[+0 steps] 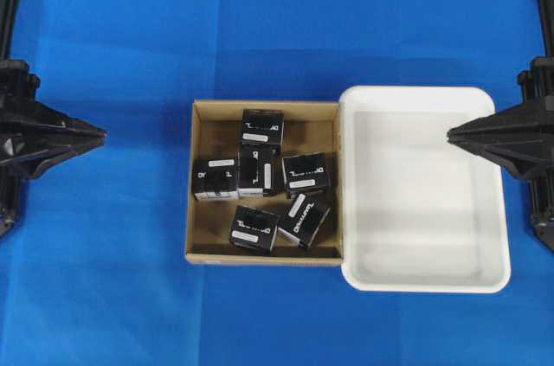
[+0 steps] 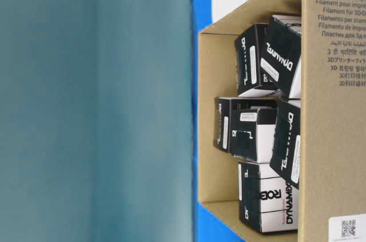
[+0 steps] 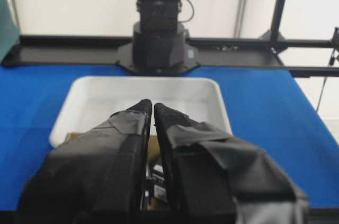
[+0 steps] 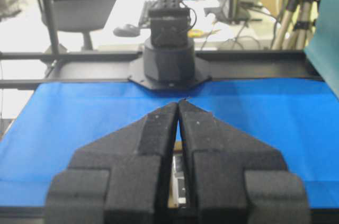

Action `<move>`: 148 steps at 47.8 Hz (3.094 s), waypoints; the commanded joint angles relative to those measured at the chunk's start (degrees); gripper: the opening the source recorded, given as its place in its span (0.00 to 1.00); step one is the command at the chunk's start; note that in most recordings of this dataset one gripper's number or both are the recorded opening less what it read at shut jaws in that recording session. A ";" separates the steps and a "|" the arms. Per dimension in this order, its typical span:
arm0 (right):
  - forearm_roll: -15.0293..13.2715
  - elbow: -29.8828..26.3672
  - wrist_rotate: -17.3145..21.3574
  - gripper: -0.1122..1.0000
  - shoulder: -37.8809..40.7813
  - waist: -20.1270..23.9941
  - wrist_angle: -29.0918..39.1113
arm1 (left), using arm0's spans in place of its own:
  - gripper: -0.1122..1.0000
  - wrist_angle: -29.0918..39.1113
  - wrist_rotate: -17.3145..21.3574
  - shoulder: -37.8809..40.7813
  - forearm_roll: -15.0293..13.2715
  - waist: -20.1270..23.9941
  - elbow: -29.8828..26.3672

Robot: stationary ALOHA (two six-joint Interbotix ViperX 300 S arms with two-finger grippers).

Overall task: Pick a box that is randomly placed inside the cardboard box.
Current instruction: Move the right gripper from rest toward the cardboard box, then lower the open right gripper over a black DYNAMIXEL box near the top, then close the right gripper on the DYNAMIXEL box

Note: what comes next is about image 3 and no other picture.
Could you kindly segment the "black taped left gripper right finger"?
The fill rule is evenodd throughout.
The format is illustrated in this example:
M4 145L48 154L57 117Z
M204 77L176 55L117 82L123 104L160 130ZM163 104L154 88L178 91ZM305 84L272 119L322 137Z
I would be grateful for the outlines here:
M167 198L187 223L306 223L304 192L262 148L154 107Z

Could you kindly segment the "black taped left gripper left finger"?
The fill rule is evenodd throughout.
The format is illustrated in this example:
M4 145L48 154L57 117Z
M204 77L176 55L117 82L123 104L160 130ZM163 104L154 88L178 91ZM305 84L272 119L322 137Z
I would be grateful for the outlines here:
M152 103L53 149L20 196L20 223L131 223L146 181Z

